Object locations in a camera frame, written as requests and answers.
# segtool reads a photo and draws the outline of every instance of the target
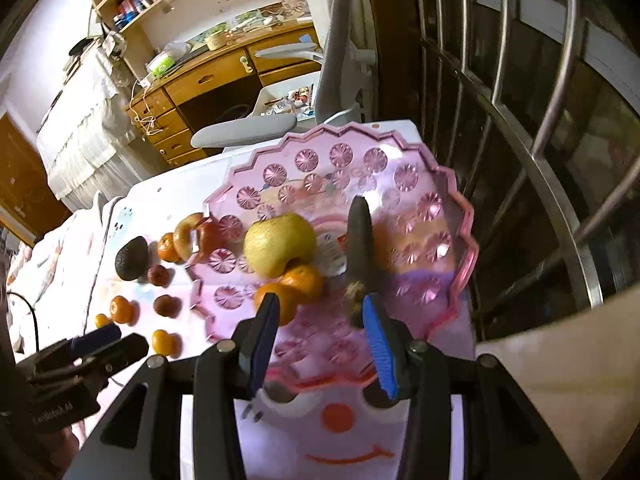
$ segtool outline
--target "pink scalloped bowl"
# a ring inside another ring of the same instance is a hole
[[[205,318],[206,337],[230,337],[240,320],[255,315],[253,295],[266,280],[242,255],[246,230],[295,212],[314,226],[314,264],[327,286],[321,301],[300,305],[293,321],[278,329],[267,379],[293,391],[370,383],[376,375],[369,346],[364,331],[349,325],[344,301],[343,247],[356,195],[369,204],[379,264],[388,270],[381,290],[390,316],[424,339],[456,319],[478,245],[470,234],[473,208],[458,192],[453,170],[398,132],[320,125],[255,150],[205,200],[226,240],[206,264],[188,266],[191,309]]]

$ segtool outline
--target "chair backrest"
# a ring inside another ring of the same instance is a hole
[[[357,76],[354,72],[355,65],[348,59],[350,10],[351,0],[332,1],[329,29],[324,44],[324,65],[316,90],[318,124],[351,107],[354,101],[354,96],[348,95],[348,83]]]

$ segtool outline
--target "white wall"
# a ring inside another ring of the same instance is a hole
[[[44,113],[62,88],[68,52],[87,34],[91,0],[40,0],[0,61],[0,99],[34,144]]]
[[[170,41],[186,41],[214,25],[242,12],[280,0],[176,0],[168,14],[157,12],[143,23],[143,28],[157,48]]]

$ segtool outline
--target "white cable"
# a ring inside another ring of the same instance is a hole
[[[129,101],[129,108],[131,108],[131,110],[133,111],[133,113],[135,113],[136,118],[134,119],[137,123],[140,123],[140,128],[142,128],[142,130],[144,131],[145,135],[147,137],[151,137],[155,134],[160,133],[162,130],[159,130],[157,128],[155,128],[155,122],[156,122],[156,118],[154,117],[153,114],[150,114],[148,116],[142,117],[140,118],[140,116],[138,115],[138,112],[135,111],[132,108],[132,104],[133,104],[133,94],[136,91],[136,85],[140,85],[140,87],[142,88],[142,85],[140,84],[140,81],[138,81],[137,79],[133,82],[133,86],[131,88],[131,100]],[[150,110],[149,105],[146,104],[146,90],[148,89],[145,88],[144,92],[142,94],[142,101],[145,104],[145,108],[146,110]]]

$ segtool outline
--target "black cable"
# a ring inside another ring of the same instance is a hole
[[[31,306],[31,303],[29,303],[27,301],[27,299],[23,295],[18,294],[17,292],[14,292],[12,290],[8,290],[6,292],[7,297],[9,297],[10,294],[13,294],[14,296],[17,296],[18,298],[23,300],[27,304],[27,306],[29,307],[29,310],[31,310],[31,317],[33,317],[33,330],[36,333],[36,352],[39,352],[40,351],[40,337],[38,336],[38,320],[36,319],[36,311]]]

